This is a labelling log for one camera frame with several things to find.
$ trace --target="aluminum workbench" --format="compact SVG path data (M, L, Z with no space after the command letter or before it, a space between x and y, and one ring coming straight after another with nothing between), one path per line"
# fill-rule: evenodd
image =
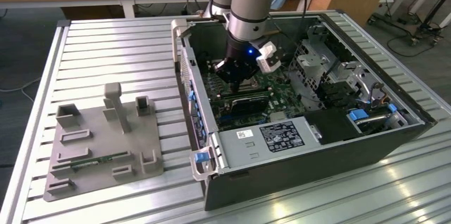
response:
M171 53L176 17L61 22L5 196L0 223L443 223L451 220L451 107L347 15L327 13L437 125L377 164L219 210L203 210ZM156 103L164 174L53 202L42 200L57 105Z

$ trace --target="3d printed holder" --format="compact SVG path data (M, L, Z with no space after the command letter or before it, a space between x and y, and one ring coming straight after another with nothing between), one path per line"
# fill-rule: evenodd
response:
M53 201L163 174L155 104L120 102L120 83L105 84L105 107L57 107L44 200Z

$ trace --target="white box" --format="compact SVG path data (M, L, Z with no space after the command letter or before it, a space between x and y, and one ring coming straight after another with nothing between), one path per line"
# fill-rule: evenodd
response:
M379 5L373 12L380 15L385 15L388 8L392 6L392 4L393 0L379 0Z

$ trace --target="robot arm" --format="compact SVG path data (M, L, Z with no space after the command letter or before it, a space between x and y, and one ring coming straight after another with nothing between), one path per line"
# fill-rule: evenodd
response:
M232 91L244 79L261 70L273 72L280 66L283 54L264 37L271 9L281 7L284 0L209 0L212 15L229 11L225 59L216 65L216 74Z

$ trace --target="motherboard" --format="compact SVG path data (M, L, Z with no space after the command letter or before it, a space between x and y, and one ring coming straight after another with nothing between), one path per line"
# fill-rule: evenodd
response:
M257 72L232 93L229 84L213 72L203 74L209 105L219 131L299 117L305 112L287 74Z

